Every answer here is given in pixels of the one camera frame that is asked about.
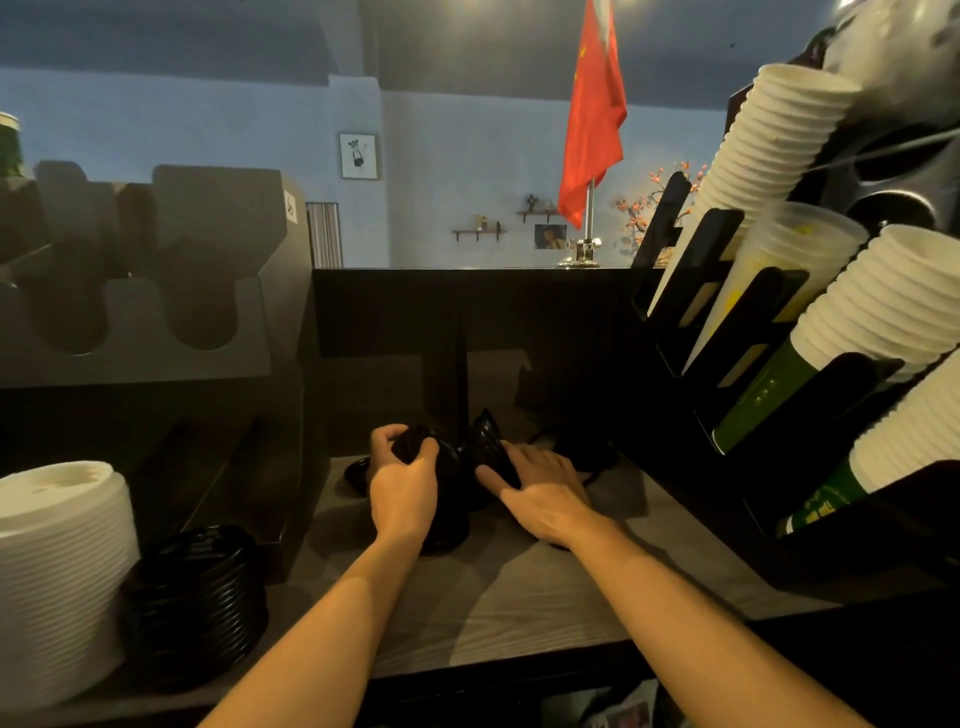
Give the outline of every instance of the sticker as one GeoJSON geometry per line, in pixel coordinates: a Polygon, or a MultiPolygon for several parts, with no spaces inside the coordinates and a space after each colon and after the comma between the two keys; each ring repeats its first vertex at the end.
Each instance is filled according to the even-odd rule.
{"type": "Polygon", "coordinates": [[[283,190],[283,203],[287,209],[287,220],[294,225],[297,223],[297,198],[283,190]]]}

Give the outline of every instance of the shelf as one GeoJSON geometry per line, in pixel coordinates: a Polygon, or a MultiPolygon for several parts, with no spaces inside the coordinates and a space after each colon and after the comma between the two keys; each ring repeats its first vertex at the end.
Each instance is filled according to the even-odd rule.
{"type": "Polygon", "coordinates": [[[480,235],[496,235],[496,241],[500,242],[500,235],[506,232],[506,229],[503,228],[499,223],[496,224],[496,227],[493,230],[489,231],[452,231],[454,235],[457,236],[457,241],[460,241],[461,235],[476,235],[477,242],[480,242],[480,235]]]}
{"type": "Polygon", "coordinates": [[[560,214],[560,211],[558,209],[535,209],[535,210],[528,209],[528,210],[521,210],[517,213],[517,215],[521,215],[523,217],[524,223],[527,222],[528,215],[533,215],[534,217],[543,217],[545,215],[546,221],[547,223],[549,223],[551,217],[559,214],[560,214]]]}

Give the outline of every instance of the photo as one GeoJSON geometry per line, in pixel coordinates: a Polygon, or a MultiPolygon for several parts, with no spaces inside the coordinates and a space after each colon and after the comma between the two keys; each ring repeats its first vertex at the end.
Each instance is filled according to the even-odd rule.
{"type": "Polygon", "coordinates": [[[537,225],[534,243],[539,251],[561,251],[566,248],[566,225],[537,225]]]}
{"type": "Polygon", "coordinates": [[[346,180],[376,180],[376,137],[373,134],[340,134],[340,165],[346,180]]]}

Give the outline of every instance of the label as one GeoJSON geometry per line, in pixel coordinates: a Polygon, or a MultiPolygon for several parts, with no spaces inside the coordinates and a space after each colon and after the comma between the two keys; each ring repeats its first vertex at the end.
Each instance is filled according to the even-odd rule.
{"type": "Polygon", "coordinates": [[[860,500],[868,494],[856,481],[850,469],[850,461],[844,459],[836,471],[820,486],[820,489],[804,503],[787,522],[786,532],[793,533],[809,523],[829,516],[849,503],[860,500]]]}
{"type": "Polygon", "coordinates": [[[287,210],[287,220],[294,225],[297,223],[297,198],[283,190],[283,205],[287,210]]]}

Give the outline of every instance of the red flag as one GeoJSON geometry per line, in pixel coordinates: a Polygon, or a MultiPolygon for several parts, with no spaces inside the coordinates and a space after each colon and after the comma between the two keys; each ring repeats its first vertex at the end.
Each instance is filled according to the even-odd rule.
{"type": "Polygon", "coordinates": [[[623,159],[619,130],[626,118],[612,0],[587,0],[557,205],[577,228],[583,224],[590,180],[599,184],[607,170],[623,159]]]}

